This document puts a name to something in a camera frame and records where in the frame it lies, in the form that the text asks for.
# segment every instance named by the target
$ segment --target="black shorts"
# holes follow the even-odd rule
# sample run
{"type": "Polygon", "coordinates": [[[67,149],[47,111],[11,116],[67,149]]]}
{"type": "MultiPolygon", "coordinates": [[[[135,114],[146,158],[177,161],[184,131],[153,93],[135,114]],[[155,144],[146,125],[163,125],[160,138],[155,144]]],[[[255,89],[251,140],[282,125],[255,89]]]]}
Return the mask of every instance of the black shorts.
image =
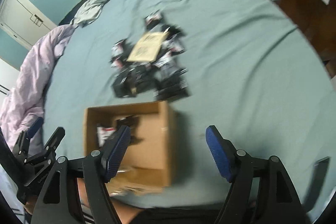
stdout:
{"type": "Polygon", "coordinates": [[[154,208],[142,211],[130,224],[213,224],[219,210],[154,208]]]}

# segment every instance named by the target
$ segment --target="person's leg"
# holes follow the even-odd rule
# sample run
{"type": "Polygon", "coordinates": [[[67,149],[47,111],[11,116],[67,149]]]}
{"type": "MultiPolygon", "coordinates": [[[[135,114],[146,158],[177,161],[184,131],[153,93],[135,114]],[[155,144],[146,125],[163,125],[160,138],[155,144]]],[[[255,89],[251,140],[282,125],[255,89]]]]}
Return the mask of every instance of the person's leg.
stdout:
{"type": "MultiPolygon", "coordinates": [[[[83,179],[77,179],[78,181],[78,191],[81,202],[88,208],[90,208],[90,204],[87,198],[85,183],[83,179]]],[[[143,210],[128,206],[126,204],[122,204],[116,200],[112,201],[112,204],[120,218],[122,224],[130,224],[131,221],[143,210]]]]}

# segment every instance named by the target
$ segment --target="white cabinet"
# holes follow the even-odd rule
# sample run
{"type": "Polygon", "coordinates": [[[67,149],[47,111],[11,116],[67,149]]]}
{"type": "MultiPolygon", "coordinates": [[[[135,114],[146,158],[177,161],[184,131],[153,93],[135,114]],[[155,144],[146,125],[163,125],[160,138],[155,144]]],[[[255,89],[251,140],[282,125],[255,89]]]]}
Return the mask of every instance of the white cabinet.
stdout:
{"type": "Polygon", "coordinates": [[[29,0],[2,0],[0,27],[27,49],[56,25],[29,0]]]}
{"type": "Polygon", "coordinates": [[[0,59],[0,109],[8,91],[16,84],[19,71],[0,59]]]}

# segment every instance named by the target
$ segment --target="bed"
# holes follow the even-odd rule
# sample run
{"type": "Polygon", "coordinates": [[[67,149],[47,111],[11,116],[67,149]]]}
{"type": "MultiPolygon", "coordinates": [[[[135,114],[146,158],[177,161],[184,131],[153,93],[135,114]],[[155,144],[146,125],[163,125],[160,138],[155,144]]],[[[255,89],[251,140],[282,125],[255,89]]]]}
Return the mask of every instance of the bed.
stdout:
{"type": "Polygon", "coordinates": [[[56,127],[66,136],[57,155],[83,156],[84,109],[153,101],[153,90],[115,98],[112,45],[136,42],[143,18],[161,10],[186,36],[177,57],[188,68],[190,96],[171,102],[177,111],[175,183],[159,195],[121,197],[142,207],[223,202],[230,185],[221,178],[205,141],[216,125],[237,149],[255,157],[277,155],[303,201],[314,162],[331,156],[311,217],[335,186],[336,94],[312,47],[271,0],[111,0],[92,24],[78,28],[58,61],[45,101],[43,138],[56,127]]]}

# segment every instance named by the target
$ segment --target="pile of packets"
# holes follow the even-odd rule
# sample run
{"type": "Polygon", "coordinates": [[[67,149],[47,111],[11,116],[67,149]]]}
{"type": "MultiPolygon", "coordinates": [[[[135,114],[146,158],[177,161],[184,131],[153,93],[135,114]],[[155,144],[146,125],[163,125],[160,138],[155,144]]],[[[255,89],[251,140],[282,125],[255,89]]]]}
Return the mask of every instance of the pile of packets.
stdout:
{"type": "Polygon", "coordinates": [[[153,84],[156,89],[155,100],[187,96],[188,85],[182,77],[187,69],[178,67],[173,58],[173,56],[185,51],[180,41],[183,32],[177,26],[165,24],[160,11],[146,17],[145,25],[147,32],[162,33],[165,40],[160,43],[159,51],[151,62],[130,61],[129,57],[134,46],[128,44],[127,39],[118,41],[112,47],[111,66],[119,70],[112,85],[115,96],[119,98],[135,97],[153,87],[153,84]]]}

